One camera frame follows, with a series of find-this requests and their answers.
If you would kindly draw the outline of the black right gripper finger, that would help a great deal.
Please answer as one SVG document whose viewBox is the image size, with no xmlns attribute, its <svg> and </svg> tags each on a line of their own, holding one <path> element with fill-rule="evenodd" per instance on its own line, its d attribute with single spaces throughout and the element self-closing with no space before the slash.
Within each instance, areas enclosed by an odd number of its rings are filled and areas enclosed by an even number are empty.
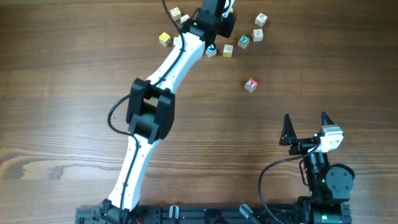
<svg viewBox="0 0 398 224">
<path fill-rule="evenodd" d="M 279 144 L 281 146 L 289 146 L 297 143 L 297 136 L 289 114 L 284 116 L 284 125 L 280 136 Z"/>
<path fill-rule="evenodd" d="M 322 111 L 321 113 L 321 122 L 323 126 L 334 125 L 334 122 L 330 119 L 325 111 Z"/>
</svg>

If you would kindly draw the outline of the yellow side picture block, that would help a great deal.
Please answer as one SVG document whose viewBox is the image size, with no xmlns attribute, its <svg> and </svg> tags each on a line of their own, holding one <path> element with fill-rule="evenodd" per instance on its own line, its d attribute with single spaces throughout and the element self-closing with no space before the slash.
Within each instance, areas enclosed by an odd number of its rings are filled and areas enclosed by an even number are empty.
<svg viewBox="0 0 398 224">
<path fill-rule="evenodd" d="M 223 49 L 223 57 L 231 58 L 233 54 L 233 46 L 225 44 Z"/>
</svg>

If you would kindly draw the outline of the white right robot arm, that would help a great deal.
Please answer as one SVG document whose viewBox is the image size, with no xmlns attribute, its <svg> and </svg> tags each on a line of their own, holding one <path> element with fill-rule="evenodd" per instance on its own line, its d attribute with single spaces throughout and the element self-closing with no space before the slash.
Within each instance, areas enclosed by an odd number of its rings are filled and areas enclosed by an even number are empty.
<svg viewBox="0 0 398 224">
<path fill-rule="evenodd" d="M 311 138 L 296 136 L 290 116 L 284 116 L 279 144 L 290 146 L 289 154 L 299 156 L 303 184 L 310 191 L 308 197 L 298 198 L 297 223 L 351 223 L 350 192 L 355 173 L 344 164 L 330 164 L 327 154 L 338 149 L 343 130 L 329 116 L 321 113 L 322 126 Z"/>
</svg>

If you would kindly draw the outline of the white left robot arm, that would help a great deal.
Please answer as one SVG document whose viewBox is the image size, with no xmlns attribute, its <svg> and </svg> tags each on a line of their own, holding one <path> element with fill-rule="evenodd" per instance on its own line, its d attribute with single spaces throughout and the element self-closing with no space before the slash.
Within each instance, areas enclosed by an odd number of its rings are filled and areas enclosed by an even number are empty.
<svg viewBox="0 0 398 224">
<path fill-rule="evenodd" d="M 140 223 L 137 206 L 150 157 L 171 130 L 175 117 L 175 94 L 193 65 L 202 58 L 217 36 L 230 37 L 236 22 L 234 1 L 204 0 L 201 7 L 176 28 L 180 42 L 162 65 L 147 79 L 137 78 L 129 94 L 108 113 L 128 102 L 126 122 L 128 148 L 118 180 L 99 206 L 105 223 Z"/>
</svg>

